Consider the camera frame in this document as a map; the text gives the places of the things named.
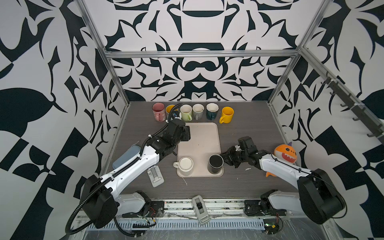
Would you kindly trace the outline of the black mug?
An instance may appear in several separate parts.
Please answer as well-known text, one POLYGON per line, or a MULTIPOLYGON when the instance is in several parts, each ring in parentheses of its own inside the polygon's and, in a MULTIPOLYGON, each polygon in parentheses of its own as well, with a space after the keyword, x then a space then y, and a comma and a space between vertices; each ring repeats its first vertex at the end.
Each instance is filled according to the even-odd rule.
POLYGON ((223 158, 218 154, 213 154, 210 156, 208 161, 208 171, 211 174, 218 174, 224 165, 223 158))

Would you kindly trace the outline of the light green mug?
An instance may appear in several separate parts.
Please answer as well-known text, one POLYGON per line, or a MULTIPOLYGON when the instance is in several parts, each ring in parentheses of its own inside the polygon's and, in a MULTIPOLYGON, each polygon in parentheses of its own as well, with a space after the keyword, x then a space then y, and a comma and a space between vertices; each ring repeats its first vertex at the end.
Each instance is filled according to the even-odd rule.
POLYGON ((181 113, 181 118, 185 122, 190 122, 192 121, 192 111, 193 108, 190 105, 182 105, 180 107, 180 113, 181 113))

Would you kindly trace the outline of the blue butterfly mug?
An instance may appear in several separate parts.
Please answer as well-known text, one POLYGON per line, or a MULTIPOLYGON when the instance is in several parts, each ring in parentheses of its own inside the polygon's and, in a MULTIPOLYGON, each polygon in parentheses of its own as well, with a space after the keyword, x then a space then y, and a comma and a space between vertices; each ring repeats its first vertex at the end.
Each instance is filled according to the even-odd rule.
MULTIPOLYGON (((167 118, 169 117, 169 115, 170 115, 172 109, 174 108, 174 106, 175 106, 175 105, 168 105, 168 106, 166 107, 167 118)), ((176 118, 176 117, 178 117, 178 115, 179 115, 178 110, 174 110, 173 113, 172 113, 172 117, 173 117, 173 118, 176 118)))

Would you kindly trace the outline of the pink patterned mug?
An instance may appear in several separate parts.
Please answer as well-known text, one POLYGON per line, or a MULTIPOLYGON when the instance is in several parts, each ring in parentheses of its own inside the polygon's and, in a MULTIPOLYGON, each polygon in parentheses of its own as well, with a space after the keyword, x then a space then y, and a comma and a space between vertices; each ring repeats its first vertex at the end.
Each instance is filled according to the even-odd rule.
POLYGON ((166 107, 163 103, 155 103, 152 106, 155 120, 158 122, 164 122, 167 118, 166 107))

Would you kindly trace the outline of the grey mug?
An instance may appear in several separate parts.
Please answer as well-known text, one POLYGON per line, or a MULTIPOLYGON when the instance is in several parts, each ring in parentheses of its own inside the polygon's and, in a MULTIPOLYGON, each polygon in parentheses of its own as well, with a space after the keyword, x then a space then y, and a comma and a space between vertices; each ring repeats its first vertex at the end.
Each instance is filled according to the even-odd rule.
POLYGON ((193 119, 199 121, 204 113, 205 107, 202 104, 193 105, 193 119))

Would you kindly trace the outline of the white mug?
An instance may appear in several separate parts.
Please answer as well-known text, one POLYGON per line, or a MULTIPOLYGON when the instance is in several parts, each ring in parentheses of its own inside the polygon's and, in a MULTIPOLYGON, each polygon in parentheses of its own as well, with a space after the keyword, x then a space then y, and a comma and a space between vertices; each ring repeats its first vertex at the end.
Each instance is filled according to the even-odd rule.
POLYGON ((194 162, 189 157, 183 157, 178 162, 174 162, 173 167, 178 170, 180 177, 187 177, 193 170, 194 162))

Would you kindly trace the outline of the dark green mug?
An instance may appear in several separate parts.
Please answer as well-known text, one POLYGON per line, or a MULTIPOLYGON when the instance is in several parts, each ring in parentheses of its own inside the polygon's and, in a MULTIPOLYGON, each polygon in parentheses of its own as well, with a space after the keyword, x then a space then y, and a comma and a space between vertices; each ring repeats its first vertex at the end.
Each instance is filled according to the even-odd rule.
POLYGON ((206 117, 208 120, 213 121, 218 115, 219 111, 219 106, 215 103, 209 103, 206 106, 207 112, 206 112, 206 117))

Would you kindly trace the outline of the yellow mug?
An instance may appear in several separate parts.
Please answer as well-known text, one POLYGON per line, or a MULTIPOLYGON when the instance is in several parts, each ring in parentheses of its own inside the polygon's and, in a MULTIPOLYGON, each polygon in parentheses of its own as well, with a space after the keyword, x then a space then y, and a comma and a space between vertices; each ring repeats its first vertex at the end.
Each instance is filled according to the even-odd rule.
POLYGON ((219 123, 220 124, 229 124, 234 116, 234 109, 231 107, 224 107, 222 109, 222 115, 220 117, 219 123))

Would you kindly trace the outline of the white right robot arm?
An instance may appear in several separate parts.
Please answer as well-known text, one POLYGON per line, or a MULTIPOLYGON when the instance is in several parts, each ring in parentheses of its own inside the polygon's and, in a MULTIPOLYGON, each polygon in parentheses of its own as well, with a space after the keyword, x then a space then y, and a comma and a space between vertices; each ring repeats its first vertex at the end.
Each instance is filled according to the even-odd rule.
POLYGON ((329 219, 336 219, 339 212, 348 210, 345 199, 325 171, 300 168, 268 151, 258 150, 251 137, 240 138, 237 145, 220 155, 229 166, 238 168, 241 163, 248 163, 297 189, 296 193, 278 190, 264 193, 257 213, 273 215, 277 211, 292 211, 305 214, 321 225, 329 219))

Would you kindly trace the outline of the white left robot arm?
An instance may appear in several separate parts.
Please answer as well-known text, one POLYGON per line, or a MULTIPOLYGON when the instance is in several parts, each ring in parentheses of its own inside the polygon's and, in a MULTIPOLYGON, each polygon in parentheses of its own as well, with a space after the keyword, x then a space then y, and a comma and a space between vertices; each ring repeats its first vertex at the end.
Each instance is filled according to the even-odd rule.
POLYGON ((136 234, 123 230, 117 216, 132 213, 145 217, 151 200, 141 191, 124 200, 120 198, 121 192, 147 169, 174 153, 180 142, 190 139, 190 127, 183 120, 169 116, 159 131, 148 135, 138 153, 99 178, 95 175, 89 177, 85 181, 80 203, 67 221, 66 234, 74 235, 90 225, 100 229, 114 221, 122 234, 135 237, 136 234))

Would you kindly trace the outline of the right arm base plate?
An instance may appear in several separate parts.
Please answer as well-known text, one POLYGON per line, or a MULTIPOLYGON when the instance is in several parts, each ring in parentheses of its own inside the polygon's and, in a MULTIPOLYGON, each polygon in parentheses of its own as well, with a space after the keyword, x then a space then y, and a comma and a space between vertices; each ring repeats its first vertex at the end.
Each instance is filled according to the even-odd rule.
POLYGON ((244 213, 248 217, 259 217, 259 216, 275 216, 276 214, 285 216, 287 210, 275 209, 268 199, 261 200, 245 200, 244 213))

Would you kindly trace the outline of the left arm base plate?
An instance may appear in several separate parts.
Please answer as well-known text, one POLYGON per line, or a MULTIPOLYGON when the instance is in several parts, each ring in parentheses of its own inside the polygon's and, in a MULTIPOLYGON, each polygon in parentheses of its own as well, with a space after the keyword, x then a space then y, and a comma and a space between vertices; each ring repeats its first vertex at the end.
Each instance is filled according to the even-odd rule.
POLYGON ((164 213, 165 202, 164 201, 151 201, 145 203, 143 208, 137 213, 123 214, 123 218, 155 218, 164 213))

